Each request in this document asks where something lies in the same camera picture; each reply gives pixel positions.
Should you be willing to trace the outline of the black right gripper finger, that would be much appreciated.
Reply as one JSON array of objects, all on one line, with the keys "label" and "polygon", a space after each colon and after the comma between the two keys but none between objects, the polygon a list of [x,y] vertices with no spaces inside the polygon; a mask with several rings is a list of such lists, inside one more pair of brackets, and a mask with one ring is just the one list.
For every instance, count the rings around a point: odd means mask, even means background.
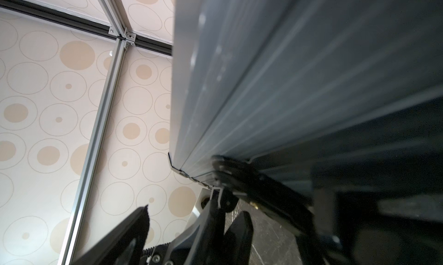
[{"label": "black right gripper finger", "polygon": [[148,206],[139,207],[74,264],[138,265],[149,229]]}]

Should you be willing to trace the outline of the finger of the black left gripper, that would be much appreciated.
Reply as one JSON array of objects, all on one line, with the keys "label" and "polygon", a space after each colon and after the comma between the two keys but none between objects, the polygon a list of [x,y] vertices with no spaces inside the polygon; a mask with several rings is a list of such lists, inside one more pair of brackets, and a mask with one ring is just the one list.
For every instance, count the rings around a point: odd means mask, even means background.
[{"label": "finger of the black left gripper", "polygon": [[223,260],[227,265],[248,265],[253,240],[253,223],[246,211],[241,211],[223,237]]},{"label": "finger of the black left gripper", "polygon": [[238,198],[227,188],[212,190],[210,201],[189,228],[174,239],[164,254],[165,265],[205,265],[220,247],[226,213]]}]

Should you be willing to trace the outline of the dark grey poker case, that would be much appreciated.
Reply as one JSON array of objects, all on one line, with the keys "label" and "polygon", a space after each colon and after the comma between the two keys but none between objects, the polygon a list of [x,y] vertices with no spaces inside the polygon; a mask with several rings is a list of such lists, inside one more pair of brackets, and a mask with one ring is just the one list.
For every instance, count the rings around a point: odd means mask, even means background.
[{"label": "dark grey poker case", "polygon": [[173,169],[303,264],[443,262],[443,0],[175,0]]}]

